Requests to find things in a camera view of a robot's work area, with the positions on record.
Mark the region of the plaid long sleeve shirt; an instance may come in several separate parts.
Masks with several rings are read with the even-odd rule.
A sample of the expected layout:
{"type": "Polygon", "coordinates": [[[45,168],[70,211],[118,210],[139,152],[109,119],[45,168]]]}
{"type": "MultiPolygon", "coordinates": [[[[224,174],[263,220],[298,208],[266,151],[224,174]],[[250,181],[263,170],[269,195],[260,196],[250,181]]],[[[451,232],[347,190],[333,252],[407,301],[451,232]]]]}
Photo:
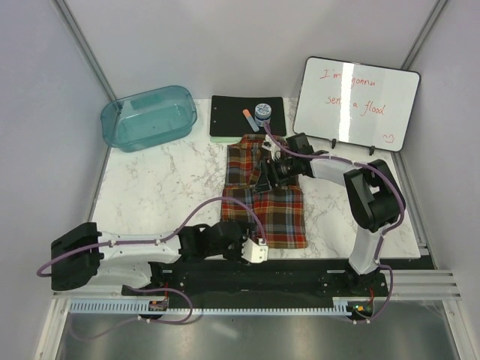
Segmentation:
{"type": "Polygon", "coordinates": [[[263,135],[247,134],[227,146],[226,176],[222,195],[244,203],[263,225],[269,247],[299,249],[308,246],[304,194],[296,177],[285,185],[260,192],[261,161],[270,158],[263,135]]]}

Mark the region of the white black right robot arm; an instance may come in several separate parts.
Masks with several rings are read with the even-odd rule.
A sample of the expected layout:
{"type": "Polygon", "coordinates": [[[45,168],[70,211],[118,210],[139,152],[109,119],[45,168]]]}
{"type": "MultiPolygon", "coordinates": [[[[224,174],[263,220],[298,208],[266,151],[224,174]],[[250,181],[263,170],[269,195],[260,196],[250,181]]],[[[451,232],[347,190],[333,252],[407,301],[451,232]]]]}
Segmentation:
{"type": "Polygon", "coordinates": [[[394,176],[384,160],[359,163],[314,151],[305,134],[286,139],[284,147],[266,135],[262,148],[269,152],[260,161],[255,190],[260,193],[287,185],[296,176],[326,180],[345,188],[349,207],[358,229],[349,267],[343,276],[345,290],[361,295],[371,285],[369,274],[380,267],[380,251],[385,234],[404,219],[406,203],[394,176]]]}

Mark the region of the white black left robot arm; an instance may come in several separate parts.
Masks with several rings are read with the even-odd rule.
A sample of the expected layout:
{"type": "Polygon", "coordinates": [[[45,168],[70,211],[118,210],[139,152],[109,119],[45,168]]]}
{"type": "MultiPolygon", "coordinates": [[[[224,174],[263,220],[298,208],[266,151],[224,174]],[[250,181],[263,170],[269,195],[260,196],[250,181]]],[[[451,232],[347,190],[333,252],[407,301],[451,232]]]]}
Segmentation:
{"type": "Polygon", "coordinates": [[[129,286],[156,295],[165,284],[160,265],[215,256],[240,261],[254,228],[245,221],[225,220],[185,226],[174,236],[119,235],[98,231],[95,222],[83,223],[51,244],[51,288],[68,292],[129,286]]]}

